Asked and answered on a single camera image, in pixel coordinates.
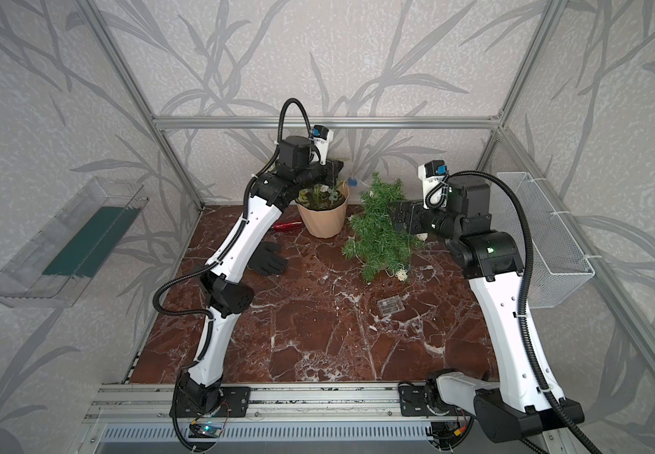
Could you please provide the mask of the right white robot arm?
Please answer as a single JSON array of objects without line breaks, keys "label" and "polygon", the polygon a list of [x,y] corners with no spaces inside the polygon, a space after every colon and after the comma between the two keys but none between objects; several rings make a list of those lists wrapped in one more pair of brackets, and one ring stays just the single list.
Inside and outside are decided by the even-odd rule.
[{"label": "right white robot arm", "polygon": [[402,401],[414,404],[418,414],[467,416],[456,434],[431,435],[440,450],[454,448],[479,423],[494,443],[520,441],[539,453],[533,436],[567,429],[588,452],[598,452],[579,427],[585,421],[581,404],[565,396],[552,373],[531,315],[535,250],[520,198],[494,175],[451,174],[441,161],[420,166],[418,177],[422,200],[391,204],[393,226],[444,240],[484,314],[499,381],[446,369],[430,375],[423,388],[399,383]]}]

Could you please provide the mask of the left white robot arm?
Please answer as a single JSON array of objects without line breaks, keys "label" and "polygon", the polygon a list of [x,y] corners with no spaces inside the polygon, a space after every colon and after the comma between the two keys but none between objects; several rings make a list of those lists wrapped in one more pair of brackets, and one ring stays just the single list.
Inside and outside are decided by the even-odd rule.
[{"label": "left white robot arm", "polygon": [[333,185],[344,166],[328,158],[332,132],[329,128],[306,125],[306,135],[285,136],[284,126],[289,107],[302,109],[296,98],[283,104],[277,127],[275,151],[267,164],[246,185],[241,216],[233,229],[206,264],[191,272],[198,278],[209,298],[207,308],[166,309],[164,294],[187,281],[177,277],[162,285],[152,297],[155,310],[164,316],[204,316],[204,329],[193,363],[183,367],[174,387],[170,416],[202,416],[219,410],[226,350],[240,314],[251,306],[255,292],[242,283],[247,269],[261,274],[281,274],[287,261],[278,248],[264,241],[264,236],[279,220],[301,191],[314,185]]}]

